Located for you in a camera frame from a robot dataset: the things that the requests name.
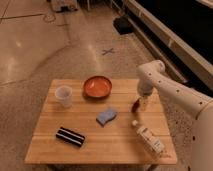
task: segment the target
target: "small bottle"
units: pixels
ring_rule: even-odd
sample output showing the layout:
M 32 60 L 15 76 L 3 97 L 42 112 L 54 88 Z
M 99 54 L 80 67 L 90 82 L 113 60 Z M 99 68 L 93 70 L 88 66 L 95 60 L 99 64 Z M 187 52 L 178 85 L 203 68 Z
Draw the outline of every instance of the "small bottle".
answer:
M 133 127 L 136 128 L 137 134 L 143 138 L 144 142 L 154 151 L 157 155 L 163 152 L 165 149 L 161 140 L 154 136 L 154 134 L 143 124 L 139 124 L 138 121 L 132 121 Z

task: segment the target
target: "gray floor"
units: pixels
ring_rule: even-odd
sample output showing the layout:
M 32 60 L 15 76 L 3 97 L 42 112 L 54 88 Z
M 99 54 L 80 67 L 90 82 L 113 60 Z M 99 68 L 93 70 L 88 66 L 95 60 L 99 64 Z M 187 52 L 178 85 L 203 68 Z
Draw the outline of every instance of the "gray floor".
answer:
M 6 19 L 22 15 L 26 18 Z M 93 75 L 137 78 L 136 67 L 153 60 L 134 34 L 120 36 L 112 26 L 117 14 L 104 3 L 88 13 L 56 14 L 45 0 L 1 0 L 0 16 L 0 171 L 45 171 L 25 165 L 24 158 L 50 82 L 54 78 L 86 79 Z M 103 50 L 114 53 L 103 55 Z M 179 158 L 187 170 L 193 121 L 161 97 Z M 143 170 L 142 166 L 66 166 L 64 170 Z

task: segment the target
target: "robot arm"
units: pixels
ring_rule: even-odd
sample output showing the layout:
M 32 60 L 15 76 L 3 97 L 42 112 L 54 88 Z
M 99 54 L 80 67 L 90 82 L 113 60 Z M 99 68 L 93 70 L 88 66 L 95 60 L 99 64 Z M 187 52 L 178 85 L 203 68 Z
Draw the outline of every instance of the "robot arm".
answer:
M 197 119 L 191 168 L 192 171 L 213 170 L 213 99 L 163 76 L 163 72 L 165 65 L 160 60 L 139 66 L 139 94 L 151 95 L 155 87 Z

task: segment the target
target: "sponge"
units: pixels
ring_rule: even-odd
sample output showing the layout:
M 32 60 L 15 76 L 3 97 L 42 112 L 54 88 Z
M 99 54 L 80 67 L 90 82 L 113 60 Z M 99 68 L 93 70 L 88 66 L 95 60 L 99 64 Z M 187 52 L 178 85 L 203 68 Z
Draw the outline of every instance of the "sponge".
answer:
M 96 118 L 98 123 L 104 126 L 107 122 L 113 120 L 117 115 L 117 112 L 114 109 L 107 109 L 104 112 L 101 112 L 99 116 Z

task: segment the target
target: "white cup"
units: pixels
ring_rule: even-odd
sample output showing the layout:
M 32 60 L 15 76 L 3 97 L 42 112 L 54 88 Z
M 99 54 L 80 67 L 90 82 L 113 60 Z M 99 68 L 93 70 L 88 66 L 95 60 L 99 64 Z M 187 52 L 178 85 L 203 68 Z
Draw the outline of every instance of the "white cup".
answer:
M 72 88 L 69 86 L 58 87 L 55 91 L 55 97 L 64 107 L 72 105 Z

